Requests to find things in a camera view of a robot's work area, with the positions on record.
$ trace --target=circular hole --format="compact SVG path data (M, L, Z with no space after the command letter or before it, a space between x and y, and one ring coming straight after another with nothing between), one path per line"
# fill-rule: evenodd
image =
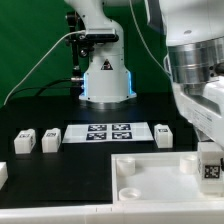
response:
M187 156L185 159L188 161L195 161L197 159L197 157L194 155L190 155L190 156Z
M184 32L184 35L191 34L191 33L192 33L191 30L186 30L186 31Z
M123 188L119 191L121 201L137 200L141 197L141 191L136 188Z

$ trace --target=black table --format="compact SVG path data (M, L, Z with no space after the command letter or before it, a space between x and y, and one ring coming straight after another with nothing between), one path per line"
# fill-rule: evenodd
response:
M58 153L43 154L41 138L47 129L68 124L147 121L169 125L172 149L154 141L62 144ZM0 209L112 203L111 154L196 150L192 126L182 118L171 94L139 94L138 102L115 111L83 108L69 96L27 97L0 110L0 161L9 178L0 191ZM37 144L28 155L16 155L14 139L33 128Z

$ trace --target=white block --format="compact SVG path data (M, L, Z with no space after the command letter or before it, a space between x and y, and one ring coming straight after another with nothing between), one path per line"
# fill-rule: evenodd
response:
M173 147L173 134L168 125L158 124L154 126L154 138L158 148L172 148Z
M198 187L202 193L223 193L221 159L224 151L214 142L198 143Z
M0 189L2 189L4 183L8 179L7 166L5 162L0 163Z
M21 131L14 140L16 154L30 153L36 144L36 133L33 129Z
M54 128L47 130L42 138L43 153L57 152L61 144L61 130Z

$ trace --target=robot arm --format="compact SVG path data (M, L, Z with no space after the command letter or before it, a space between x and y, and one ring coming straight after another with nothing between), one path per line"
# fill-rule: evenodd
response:
M79 96L81 104L97 109L114 109L136 98L132 91L131 73L124 65L123 29L103 12L105 5L127 5L129 0L65 2L75 9L85 25L86 33L79 36L79 41L92 43L89 68L84 74L84 91Z
M157 1L145 2L150 9ZM177 107L202 139L224 147L224 2L159 0L159 7Z

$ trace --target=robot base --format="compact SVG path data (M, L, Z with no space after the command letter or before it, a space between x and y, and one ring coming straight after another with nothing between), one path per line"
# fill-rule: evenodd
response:
M120 102L110 102L110 103L98 103L92 102L89 100L79 100L80 105L84 107L89 107L98 110L116 110L123 108L129 104L135 104L137 102L137 96L133 98L129 98Z

